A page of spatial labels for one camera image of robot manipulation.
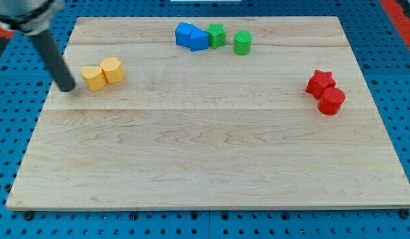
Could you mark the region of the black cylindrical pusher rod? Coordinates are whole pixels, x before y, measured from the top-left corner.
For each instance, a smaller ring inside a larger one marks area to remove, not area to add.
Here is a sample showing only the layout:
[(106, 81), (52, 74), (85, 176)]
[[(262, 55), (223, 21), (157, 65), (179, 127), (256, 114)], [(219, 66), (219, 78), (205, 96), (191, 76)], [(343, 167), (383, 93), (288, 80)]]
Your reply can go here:
[(52, 33), (49, 30), (45, 30), (29, 38), (58, 89), (61, 92), (72, 91), (76, 86), (76, 82), (62, 57), (62, 52)]

